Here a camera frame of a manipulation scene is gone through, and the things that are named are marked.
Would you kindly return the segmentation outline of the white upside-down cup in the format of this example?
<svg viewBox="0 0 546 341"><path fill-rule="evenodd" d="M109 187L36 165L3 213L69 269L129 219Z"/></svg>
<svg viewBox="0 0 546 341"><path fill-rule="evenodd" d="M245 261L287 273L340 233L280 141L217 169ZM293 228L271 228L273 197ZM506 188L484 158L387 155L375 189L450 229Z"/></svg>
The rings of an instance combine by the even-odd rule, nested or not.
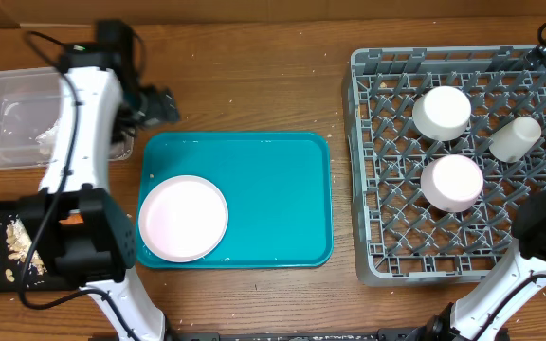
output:
<svg viewBox="0 0 546 341"><path fill-rule="evenodd" d="M527 154L541 137L539 123L531 117L518 117L493 133L489 151L502 162L515 163Z"/></svg>

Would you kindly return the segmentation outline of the pale green bowl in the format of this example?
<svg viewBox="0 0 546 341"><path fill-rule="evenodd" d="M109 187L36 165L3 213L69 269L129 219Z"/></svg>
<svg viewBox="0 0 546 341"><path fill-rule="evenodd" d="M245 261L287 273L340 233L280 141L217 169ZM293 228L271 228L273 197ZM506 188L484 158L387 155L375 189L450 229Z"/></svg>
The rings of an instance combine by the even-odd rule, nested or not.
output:
<svg viewBox="0 0 546 341"><path fill-rule="evenodd" d="M416 100L411 115L421 135L433 140L449 141L466 131L471 104L461 90L438 86Z"/></svg>

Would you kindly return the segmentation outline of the large pink plate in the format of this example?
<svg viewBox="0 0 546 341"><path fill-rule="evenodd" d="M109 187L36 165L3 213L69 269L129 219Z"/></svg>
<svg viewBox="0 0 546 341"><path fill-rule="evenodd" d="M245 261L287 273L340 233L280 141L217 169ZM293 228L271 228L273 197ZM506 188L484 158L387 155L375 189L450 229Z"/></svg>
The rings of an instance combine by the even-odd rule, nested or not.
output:
<svg viewBox="0 0 546 341"><path fill-rule="evenodd" d="M138 214L138 230L147 248L170 262L198 260L224 238L228 204L211 181L179 175L155 186Z"/></svg>

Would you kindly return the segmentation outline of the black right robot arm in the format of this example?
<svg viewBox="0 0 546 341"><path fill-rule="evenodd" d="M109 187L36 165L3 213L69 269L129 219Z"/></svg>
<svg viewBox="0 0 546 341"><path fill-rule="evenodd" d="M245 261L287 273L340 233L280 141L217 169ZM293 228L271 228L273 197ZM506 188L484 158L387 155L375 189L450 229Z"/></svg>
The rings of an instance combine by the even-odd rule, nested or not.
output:
<svg viewBox="0 0 546 341"><path fill-rule="evenodd" d="M545 29L546 23L538 29L538 45L526 60L546 69ZM499 160L517 161L538 139L530 134L534 129L526 128L520 120L524 121L516 118L491 136L489 149ZM529 196L519 206L511 233L513 240L507 251L480 284L405 340L497 340L505 322L546 286L546 190Z"/></svg>

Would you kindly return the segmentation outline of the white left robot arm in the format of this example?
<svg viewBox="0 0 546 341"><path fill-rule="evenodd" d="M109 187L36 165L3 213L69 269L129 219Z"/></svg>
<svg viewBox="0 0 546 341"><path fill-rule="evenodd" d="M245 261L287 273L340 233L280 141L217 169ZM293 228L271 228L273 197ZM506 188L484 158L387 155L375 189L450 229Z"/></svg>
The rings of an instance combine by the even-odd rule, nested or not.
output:
<svg viewBox="0 0 546 341"><path fill-rule="evenodd" d="M141 84L138 40L129 25L108 19L97 21L93 41L60 45L49 62L60 74L56 142L37 194L19 199L18 215L31 239L27 254L74 290L51 307L90 296L118 339L174 340L137 274L137 229L109 189L113 140L179 119L169 89Z"/></svg>

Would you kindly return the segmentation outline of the white paper napkin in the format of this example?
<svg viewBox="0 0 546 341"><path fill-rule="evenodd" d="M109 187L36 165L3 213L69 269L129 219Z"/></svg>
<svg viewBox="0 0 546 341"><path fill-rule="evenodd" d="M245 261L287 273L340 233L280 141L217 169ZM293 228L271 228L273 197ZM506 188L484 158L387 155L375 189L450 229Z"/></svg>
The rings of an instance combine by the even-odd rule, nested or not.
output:
<svg viewBox="0 0 546 341"><path fill-rule="evenodd" d="M59 126L60 120L57 119L50 128L48 128L35 138L35 141L39 145L40 154L46 156L51 155L56 143L56 135L58 133Z"/></svg>

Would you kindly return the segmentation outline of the orange carrot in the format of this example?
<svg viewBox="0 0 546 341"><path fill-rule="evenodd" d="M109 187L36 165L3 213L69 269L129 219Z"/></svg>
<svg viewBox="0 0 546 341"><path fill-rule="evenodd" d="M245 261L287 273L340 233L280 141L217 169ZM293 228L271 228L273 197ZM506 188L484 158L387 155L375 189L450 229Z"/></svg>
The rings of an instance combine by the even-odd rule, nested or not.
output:
<svg viewBox="0 0 546 341"><path fill-rule="evenodd" d="M68 217L60 219L59 223L61 225L83 224L84 220L80 213L71 213Z"/></svg>

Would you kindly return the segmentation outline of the rice and peanut scraps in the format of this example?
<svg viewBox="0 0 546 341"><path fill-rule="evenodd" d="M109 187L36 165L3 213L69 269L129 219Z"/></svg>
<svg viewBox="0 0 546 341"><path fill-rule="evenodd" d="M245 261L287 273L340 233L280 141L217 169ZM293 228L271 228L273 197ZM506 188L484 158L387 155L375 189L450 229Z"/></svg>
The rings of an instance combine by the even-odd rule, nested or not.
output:
<svg viewBox="0 0 546 341"><path fill-rule="evenodd" d="M7 224L5 228L5 242L9 251L9 260L16 260L18 264L24 263L27 260L32 241L19 218L11 219ZM35 272L39 276L47 272L45 264L37 251L34 251L31 256L28 270Z"/></svg>

